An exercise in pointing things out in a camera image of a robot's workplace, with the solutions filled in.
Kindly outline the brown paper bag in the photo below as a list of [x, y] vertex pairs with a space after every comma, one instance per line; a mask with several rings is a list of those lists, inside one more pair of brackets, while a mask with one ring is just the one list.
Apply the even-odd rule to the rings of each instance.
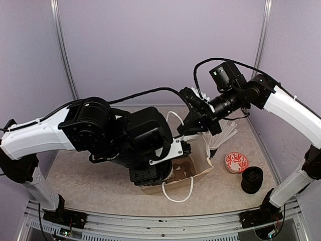
[[[186, 157], [179, 157], [172, 160], [172, 170], [168, 177], [160, 184], [140, 186], [140, 189], [144, 194], [151, 195], [162, 193], [171, 202], [185, 202], [190, 198], [195, 182], [199, 181], [214, 169], [210, 161], [209, 145], [205, 141], [203, 134], [185, 136], [184, 138], [180, 138], [180, 140], [190, 144], [192, 152]], [[172, 199], [167, 194], [168, 190], [187, 185], [189, 186], [189, 193], [187, 197], [182, 200]]]

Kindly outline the stack of black cup lids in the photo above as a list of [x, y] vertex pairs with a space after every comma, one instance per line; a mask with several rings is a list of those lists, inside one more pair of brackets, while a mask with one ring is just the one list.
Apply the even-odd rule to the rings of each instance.
[[242, 172], [241, 187], [247, 194], [255, 194], [263, 183], [263, 171], [257, 166], [246, 168]]

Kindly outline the brown cardboard cup carrier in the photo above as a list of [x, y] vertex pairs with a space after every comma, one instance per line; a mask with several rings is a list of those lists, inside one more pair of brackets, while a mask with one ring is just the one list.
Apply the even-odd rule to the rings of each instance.
[[173, 162], [172, 181], [179, 181], [196, 175], [194, 164], [188, 160]]

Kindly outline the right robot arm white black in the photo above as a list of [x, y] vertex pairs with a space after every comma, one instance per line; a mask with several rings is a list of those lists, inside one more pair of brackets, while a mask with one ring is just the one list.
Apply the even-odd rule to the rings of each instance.
[[[219, 96], [208, 98], [201, 91], [198, 69], [212, 61], [221, 61], [209, 71]], [[252, 69], [247, 64], [221, 57], [211, 57], [194, 66], [195, 88], [186, 87], [180, 91], [192, 109], [178, 127], [178, 132], [182, 135], [200, 132], [219, 134], [222, 131], [220, 120], [228, 119], [236, 110], [254, 106], [284, 122], [309, 141], [310, 147], [299, 167], [266, 195], [262, 208], [257, 210], [257, 219], [267, 223], [276, 215], [276, 209], [312, 182], [320, 180], [320, 115], [264, 71], [253, 68], [256, 76], [246, 80], [238, 66]]]

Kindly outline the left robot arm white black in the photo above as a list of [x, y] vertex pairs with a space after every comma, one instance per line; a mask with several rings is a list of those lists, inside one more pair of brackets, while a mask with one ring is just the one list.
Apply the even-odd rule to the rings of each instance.
[[143, 186], [168, 179], [172, 161], [188, 156], [191, 145], [182, 135], [173, 136], [155, 107], [130, 113], [100, 97], [71, 101], [28, 123], [9, 120], [1, 138], [4, 175], [24, 184], [46, 214], [66, 223], [70, 211], [43, 179], [37, 158], [38, 153], [53, 150], [88, 151], [91, 163], [121, 165], [134, 185]]

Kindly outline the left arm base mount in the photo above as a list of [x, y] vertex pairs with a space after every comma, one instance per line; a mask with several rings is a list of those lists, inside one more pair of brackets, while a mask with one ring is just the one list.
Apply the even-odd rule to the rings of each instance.
[[58, 194], [59, 202], [55, 211], [44, 210], [43, 219], [70, 228], [84, 229], [88, 214], [65, 208], [65, 199]]

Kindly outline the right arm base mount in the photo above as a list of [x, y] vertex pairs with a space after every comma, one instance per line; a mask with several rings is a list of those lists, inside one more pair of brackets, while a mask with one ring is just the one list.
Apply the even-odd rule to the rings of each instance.
[[280, 207], [275, 207], [270, 201], [273, 188], [265, 195], [261, 205], [254, 210], [239, 214], [242, 228], [249, 228], [283, 219]]

